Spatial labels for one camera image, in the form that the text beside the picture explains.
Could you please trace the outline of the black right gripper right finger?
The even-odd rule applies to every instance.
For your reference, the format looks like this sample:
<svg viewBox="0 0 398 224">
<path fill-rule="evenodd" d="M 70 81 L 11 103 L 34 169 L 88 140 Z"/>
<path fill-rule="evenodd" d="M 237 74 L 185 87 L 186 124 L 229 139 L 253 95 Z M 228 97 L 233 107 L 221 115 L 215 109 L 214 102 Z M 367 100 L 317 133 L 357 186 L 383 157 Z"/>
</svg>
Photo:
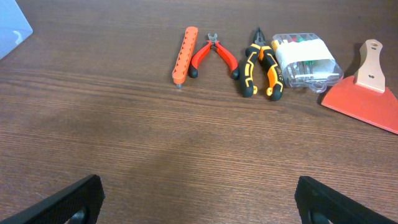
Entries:
<svg viewBox="0 0 398 224">
<path fill-rule="evenodd" d="M 295 201 L 302 224 L 397 224 L 310 176 L 299 177 Z"/>
</svg>

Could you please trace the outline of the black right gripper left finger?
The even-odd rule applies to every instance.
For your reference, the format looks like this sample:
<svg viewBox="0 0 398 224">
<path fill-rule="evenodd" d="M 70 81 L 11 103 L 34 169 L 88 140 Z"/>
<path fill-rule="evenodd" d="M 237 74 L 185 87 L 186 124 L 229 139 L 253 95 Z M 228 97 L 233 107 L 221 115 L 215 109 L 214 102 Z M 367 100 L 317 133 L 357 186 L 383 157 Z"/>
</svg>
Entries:
<svg viewBox="0 0 398 224">
<path fill-rule="evenodd" d="M 1 224 L 96 224 L 104 199 L 100 177 L 91 174 Z"/>
</svg>

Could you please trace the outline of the orange black handled pliers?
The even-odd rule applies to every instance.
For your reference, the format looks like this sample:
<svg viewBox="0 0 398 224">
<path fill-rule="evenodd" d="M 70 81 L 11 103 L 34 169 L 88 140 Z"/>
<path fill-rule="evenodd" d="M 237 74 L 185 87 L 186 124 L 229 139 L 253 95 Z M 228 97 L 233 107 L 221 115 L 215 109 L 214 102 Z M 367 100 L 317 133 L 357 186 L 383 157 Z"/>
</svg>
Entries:
<svg viewBox="0 0 398 224">
<path fill-rule="evenodd" d="M 257 86 L 253 84 L 253 71 L 256 62 L 259 62 L 268 79 L 269 87 L 266 88 L 266 95 L 270 101 L 279 101 L 285 89 L 282 70 L 277 62 L 274 50 L 260 27 L 255 30 L 253 42 L 245 50 L 245 56 L 246 59 L 239 74 L 243 97 L 249 98 L 257 93 Z"/>
</svg>

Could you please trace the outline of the clear plastic container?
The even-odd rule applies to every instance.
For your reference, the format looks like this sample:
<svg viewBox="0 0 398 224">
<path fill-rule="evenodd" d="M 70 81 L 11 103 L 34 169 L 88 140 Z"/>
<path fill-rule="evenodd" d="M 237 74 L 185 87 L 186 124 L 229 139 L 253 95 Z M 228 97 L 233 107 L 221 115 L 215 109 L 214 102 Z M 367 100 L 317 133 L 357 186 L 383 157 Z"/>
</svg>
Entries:
<svg viewBox="0 0 398 224">
<path fill-rule="evenodd" d="M 29 22 L 15 0 L 1 0 L 1 59 L 25 41 L 32 33 Z"/>
</svg>

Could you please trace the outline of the red scraper wooden handle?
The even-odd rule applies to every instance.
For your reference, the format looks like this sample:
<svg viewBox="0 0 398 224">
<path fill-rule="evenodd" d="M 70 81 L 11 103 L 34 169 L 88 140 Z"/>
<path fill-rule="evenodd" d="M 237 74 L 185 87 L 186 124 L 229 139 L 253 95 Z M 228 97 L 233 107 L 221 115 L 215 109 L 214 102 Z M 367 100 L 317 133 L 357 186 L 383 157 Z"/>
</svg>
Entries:
<svg viewBox="0 0 398 224">
<path fill-rule="evenodd" d="M 366 40 L 354 75 L 332 86 L 322 105 L 386 131 L 397 133 L 397 98 L 386 87 L 380 65 L 382 44 Z"/>
</svg>

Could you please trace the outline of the clear screwdriver bit case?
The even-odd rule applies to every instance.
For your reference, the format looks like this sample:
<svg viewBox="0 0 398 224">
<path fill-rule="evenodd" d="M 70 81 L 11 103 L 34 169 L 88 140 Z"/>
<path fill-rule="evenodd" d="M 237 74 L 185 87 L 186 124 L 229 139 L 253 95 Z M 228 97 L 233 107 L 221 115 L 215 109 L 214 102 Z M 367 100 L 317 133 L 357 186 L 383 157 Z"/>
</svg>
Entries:
<svg viewBox="0 0 398 224">
<path fill-rule="evenodd" d="M 314 33 L 276 34 L 271 44 L 289 88 L 323 93 L 343 78 L 326 43 Z"/>
</svg>

